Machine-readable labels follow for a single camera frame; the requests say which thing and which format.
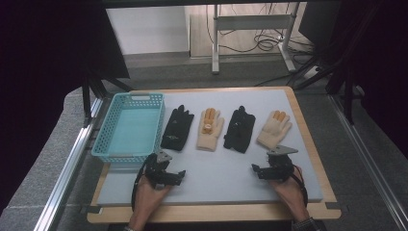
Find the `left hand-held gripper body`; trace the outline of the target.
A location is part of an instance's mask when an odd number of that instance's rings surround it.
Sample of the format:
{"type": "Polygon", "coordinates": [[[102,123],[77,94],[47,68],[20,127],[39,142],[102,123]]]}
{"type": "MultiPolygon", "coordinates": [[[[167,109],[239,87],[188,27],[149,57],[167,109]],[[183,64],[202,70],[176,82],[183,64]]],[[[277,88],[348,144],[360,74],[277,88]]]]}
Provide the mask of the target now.
{"type": "Polygon", "coordinates": [[[164,151],[152,153],[147,157],[145,176],[153,188],[155,188],[157,184],[170,186],[177,184],[177,175],[166,171],[171,160],[172,157],[164,151]]]}

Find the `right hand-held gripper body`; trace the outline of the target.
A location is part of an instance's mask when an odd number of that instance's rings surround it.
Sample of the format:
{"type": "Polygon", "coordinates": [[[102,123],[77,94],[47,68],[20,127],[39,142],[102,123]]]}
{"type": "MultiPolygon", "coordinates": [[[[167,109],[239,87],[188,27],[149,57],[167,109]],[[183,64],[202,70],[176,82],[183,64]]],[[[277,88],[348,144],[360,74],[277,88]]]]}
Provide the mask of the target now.
{"type": "Polygon", "coordinates": [[[289,155],[297,152],[297,149],[280,144],[268,151],[269,167],[265,173],[266,178],[268,180],[286,181],[294,169],[289,155]]]}

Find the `cream glove with orange fingertips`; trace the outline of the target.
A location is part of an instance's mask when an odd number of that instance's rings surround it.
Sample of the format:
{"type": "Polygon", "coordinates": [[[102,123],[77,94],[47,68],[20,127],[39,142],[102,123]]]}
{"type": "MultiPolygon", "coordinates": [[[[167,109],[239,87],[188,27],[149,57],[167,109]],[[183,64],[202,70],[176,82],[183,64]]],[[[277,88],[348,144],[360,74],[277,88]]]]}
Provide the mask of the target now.
{"type": "Polygon", "coordinates": [[[290,117],[283,111],[272,111],[256,142],[267,149],[275,148],[292,128],[290,117]]]}
{"type": "Polygon", "coordinates": [[[217,141],[223,128],[224,118],[219,116],[220,111],[208,108],[202,112],[196,147],[201,150],[214,152],[217,149],[217,141]]]}

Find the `black glove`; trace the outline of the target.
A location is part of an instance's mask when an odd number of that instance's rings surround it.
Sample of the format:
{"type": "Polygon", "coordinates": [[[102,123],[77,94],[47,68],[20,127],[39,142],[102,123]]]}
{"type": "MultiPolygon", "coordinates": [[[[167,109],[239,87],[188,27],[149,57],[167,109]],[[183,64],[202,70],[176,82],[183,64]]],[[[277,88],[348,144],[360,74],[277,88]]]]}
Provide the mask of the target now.
{"type": "Polygon", "coordinates": [[[252,137],[256,117],[248,114],[244,106],[234,111],[224,135],[224,148],[245,153],[252,137]]]}
{"type": "Polygon", "coordinates": [[[161,148],[181,151],[190,133],[194,115],[180,105],[174,109],[162,136],[161,148]]]}

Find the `teal plastic basket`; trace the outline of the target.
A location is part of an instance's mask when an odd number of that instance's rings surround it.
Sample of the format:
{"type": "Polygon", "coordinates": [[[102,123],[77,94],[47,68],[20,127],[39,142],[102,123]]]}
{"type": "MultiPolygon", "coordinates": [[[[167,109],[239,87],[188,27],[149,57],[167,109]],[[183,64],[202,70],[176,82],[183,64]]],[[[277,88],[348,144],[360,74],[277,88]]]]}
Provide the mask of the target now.
{"type": "Polygon", "coordinates": [[[91,154],[104,163],[143,163],[160,146],[164,98],[159,92],[117,93],[91,154]]]}

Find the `person's left hand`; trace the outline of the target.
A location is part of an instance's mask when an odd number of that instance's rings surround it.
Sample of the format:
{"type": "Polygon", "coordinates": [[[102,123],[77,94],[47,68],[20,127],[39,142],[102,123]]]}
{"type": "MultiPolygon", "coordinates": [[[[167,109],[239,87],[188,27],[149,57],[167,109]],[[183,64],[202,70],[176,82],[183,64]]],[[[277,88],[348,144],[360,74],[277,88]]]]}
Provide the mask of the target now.
{"type": "Polygon", "coordinates": [[[135,196],[135,210],[133,217],[136,221],[147,221],[150,215],[159,207],[163,199],[171,190],[171,186],[164,186],[156,190],[150,181],[142,176],[138,183],[135,196]]]}

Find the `person's right hand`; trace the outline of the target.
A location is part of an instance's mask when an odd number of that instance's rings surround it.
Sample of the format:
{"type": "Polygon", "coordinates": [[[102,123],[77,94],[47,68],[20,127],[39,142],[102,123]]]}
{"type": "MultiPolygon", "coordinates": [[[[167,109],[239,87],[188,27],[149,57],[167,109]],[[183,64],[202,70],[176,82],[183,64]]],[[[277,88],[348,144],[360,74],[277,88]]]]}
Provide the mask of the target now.
{"type": "Polygon", "coordinates": [[[310,215],[304,205],[303,195],[299,185],[294,179],[289,178],[285,182],[269,181],[282,203],[289,209],[295,222],[307,220],[310,215]]]}

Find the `white power strip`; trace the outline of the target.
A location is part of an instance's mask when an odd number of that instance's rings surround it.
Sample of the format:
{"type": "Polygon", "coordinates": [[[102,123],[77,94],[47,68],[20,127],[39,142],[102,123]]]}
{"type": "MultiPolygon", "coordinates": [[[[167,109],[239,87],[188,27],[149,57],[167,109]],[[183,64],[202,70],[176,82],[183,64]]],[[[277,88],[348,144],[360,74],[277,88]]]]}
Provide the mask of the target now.
{"type": "Polygon", "coordinates": [[[320,67],[314,65],[304,74],[304,78],[310,79],[314,77],[315,75],[317,75],[319,72],[320,72],[320,67]]]}

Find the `black tripod stand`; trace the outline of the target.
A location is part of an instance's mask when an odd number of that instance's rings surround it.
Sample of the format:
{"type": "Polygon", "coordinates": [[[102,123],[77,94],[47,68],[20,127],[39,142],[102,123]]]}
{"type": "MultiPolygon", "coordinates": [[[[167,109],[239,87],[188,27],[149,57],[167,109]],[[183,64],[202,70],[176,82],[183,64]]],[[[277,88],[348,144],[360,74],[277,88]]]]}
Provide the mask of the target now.
{"type": "Polygon", "coordinates": [[[125,83],[122,83],[121,81],[117,80],[114,77],[105,75],[100,71],[89,69],[88,75],[85,77],[82,85],[85,127],[88,127],[92,121],[90,93],[93,92],[93,94],[99,99],[102,99],[105,96],[109,95],[108,91],[106,90],[105,86],[102,83],[103,80],[108,81],[109,83],[119,87],[122,90],[125,91],[133,90],[132,87],[126,85],[125,83]]]}

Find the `aluminium rail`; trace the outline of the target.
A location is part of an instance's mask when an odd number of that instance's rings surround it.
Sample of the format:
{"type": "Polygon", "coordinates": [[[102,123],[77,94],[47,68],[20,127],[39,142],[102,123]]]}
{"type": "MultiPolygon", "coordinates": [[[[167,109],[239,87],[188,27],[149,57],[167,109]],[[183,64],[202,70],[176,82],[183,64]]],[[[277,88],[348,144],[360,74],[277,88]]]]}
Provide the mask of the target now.
{"type": "Polygon", "coordinates": [[[394,191],[387,183],[384,175],[381,173],[378,165],[372,158],[366,144],[363,142],[360,134],[343,113],[344,107],[334,96],[329,95],[330,100],[342,126],[349,136],[354,149],[357,151],[363,165],[365,166],[371,181],[382,197],[387,209],[389,210],[399,231],[408,231],[408,213],[403,208],[400,200],[396,197],[394,191]]]}
{"type": "Polygon", "coordinates": [[[88,221],[100,169],[90,156],[89,127],[84,125],[83,99],[64,99],[63,112],[38,157],[39,217],[34,231],[104,231],[105,225],[88,221]]]}

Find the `white metal desk frame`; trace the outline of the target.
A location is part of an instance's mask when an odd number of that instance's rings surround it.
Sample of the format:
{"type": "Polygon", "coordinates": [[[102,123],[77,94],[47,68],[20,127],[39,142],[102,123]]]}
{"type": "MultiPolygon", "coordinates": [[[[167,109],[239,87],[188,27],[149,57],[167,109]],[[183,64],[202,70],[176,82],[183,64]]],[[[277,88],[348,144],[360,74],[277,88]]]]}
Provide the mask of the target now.
{"type": "Polygon", "coordinates": [[[290,73],[295,73],[295,67],[288,51],[288,44],[292,35],[298,9],[299,3],[296,3],[290,14],[219,16],[218,5],[214,5],[212,73],[219,74],[218,32],[225,30],[256,29],[283,29],[285,31],[285,35],[281,37],[277,46],[288,71],[290,73]]]}

